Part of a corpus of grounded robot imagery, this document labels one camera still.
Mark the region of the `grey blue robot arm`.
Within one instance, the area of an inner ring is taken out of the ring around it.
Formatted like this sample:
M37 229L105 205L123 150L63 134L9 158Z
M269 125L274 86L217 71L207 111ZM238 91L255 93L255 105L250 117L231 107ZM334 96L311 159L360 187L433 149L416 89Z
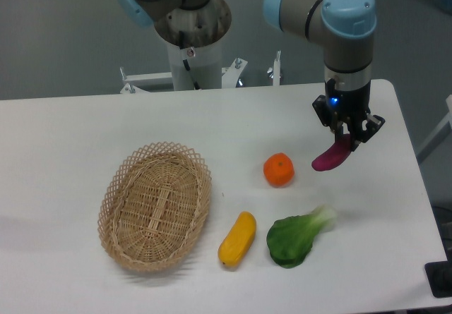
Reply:
M137 25L155 28L176 52L178 90L220 85L220 70L198 56L228 32L232 17L223 0L117 0ZM323 48L325 92L313 103L321 123L349 150L384 124L369 109L375 0L263 0L267 24Z

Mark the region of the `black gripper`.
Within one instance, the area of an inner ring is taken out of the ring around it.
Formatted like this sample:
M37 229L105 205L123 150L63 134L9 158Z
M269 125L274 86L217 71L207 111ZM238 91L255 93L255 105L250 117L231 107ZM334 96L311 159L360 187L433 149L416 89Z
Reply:
M325 93L319 95L312 106L320 122L332 133L342 133L343 123L348 125L350 150L370 140L385 124L385 119L370 114L371 81L350 91L339 90L334 79L325 83Z

